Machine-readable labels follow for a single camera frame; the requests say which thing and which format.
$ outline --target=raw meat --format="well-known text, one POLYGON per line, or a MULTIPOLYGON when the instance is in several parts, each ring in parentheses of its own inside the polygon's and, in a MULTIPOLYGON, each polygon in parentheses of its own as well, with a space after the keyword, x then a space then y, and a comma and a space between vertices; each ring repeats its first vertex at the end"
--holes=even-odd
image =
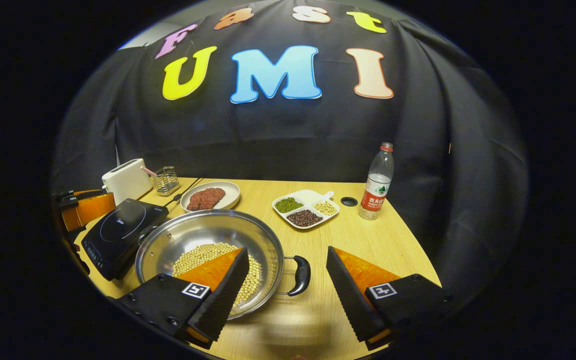
POLYGON ((212 209, 224 198, 224 196, 226 196, 226 191, 219 187, 210 187, 198 191, 190 196, 190 202, 188 203, 187 209, 192 212, 196 210, 212 209))

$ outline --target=induction cooker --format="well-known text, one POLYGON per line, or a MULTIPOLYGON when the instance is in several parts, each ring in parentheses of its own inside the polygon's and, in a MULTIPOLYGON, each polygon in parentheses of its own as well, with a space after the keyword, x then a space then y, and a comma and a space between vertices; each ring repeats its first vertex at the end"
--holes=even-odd
POLYGON ((160 225, 168 214, 166 207, 127 198, 94 224, 81 244, 103 278, 119 280, 135 262, 142 230, 160 225))

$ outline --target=pot handle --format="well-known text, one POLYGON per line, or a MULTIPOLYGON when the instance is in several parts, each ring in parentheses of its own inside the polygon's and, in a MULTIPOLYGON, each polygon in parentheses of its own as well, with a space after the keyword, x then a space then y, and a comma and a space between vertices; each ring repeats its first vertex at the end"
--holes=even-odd
POLYGON ((301 256, 284 256, 284 259, 294 259, 297 262, 297 271, 294 272, 295 285, 288 292, 277 292, 284 296, 296 296, 306 291, 311 283, 311 264, 301 256))
POLYGON ((146 239, 146 237, 148 235, 150 235, 153 230, 157 229, 158 227, 160 227, 159 225, 153 225, 153 226, 148 226, 147 228, 144 228, 144 230, 141 230, 141 232, 139 233, 139 237, 137 238, 137 246, 142 246, 142 243, 144 242, 144 239, 146 239))

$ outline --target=white plate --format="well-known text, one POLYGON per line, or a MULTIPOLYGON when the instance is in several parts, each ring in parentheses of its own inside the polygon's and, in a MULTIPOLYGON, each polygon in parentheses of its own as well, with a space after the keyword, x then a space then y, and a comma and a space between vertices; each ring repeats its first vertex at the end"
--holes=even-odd
POLYGON ((326 216, 324 214, 322 214, 321 212, 319 212, 318 210, 316 210, 313 206, 317 205, 318 203, 322 203, 324 195, 316 192, 316 191, 312 191, 312 190, 300 190, 300 191, 296 191, 294 193, 290 193, 287 194, 285 196, 281 196, 279 198, 274 199, 274 201, 272 201, 272 209, 275 210, 275 212, 277 212, 277 214, 279 214, 279 216, 281 216, 285 221, 288 222, 288 224, 294 226, 297 229, 301 229, 301 230, 306 230, 306 229, 310 229, 313 228, 317 225, 321 225, 323 223, 326 223, 326 221, 328 221, 330 218, 332 218, 333 216, 339 214, 339 205, 337 205, 336 203, 334 203, 333 201, 331 201, 330 199, 325 200, 327 203, 329 203, 330 205, 332 205, 332 207, 334 209, 336 209, 336 212, 330 216, 326 216), (298 207, 295 210, 290 210, 286 213, 281 213, 279 212, 279 210, 277 210, 277 208, 275 207, 275 204, 278 203, 281 200, 287 199, 287 198, 294 198, 295 201, 297 201, 298 203, 302 203, 303 206, 302 207, 298 207), (318 217, 323 218, 321 221, 313 223, 310 226, 297 226, 295 225, 292 221, 290 221, 288 219, 289 215, 298 213, 298 212, 302 212, 304 210, 310 210, 311 212, 313 212, 315 215, 317 215, 318 217))
POLYGON ((198 186, 193 187, 187 193, 183 194, 181 200, 179 200, 179 204, 183 208, 186 213, 192 213, 193 210, 189 210, 187 208, 188 204, 190 203, 190 197, 200 191, 205 191, 208 188, 220 188, 223 189, 226 194, 223 196, 221 200, 213 209, 232 209, 235 204, 240 200, 240 187, 233 184, 232 182, 228 181, 213 181, 213 182, 206 182, 205 184, 201 184, 198 186))

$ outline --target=blue letter m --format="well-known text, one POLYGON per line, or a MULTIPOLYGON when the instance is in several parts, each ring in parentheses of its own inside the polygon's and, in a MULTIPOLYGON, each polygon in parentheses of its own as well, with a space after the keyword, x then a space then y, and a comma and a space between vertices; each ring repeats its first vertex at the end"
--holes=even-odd
POLYGON ((252 80, 271 99, 279 90, 284 76, 288 77, 281 95, 288 99, 317 99, 322 89, 315 85, 313 57, 318 53, 316 47, 297 45, 286 48, 276 64, 260 50, 244 50, 232 55, 237 62, 237 90, 230 101, 235 104, 250 103, 257 100, 259 93, 252 89, 252 80))

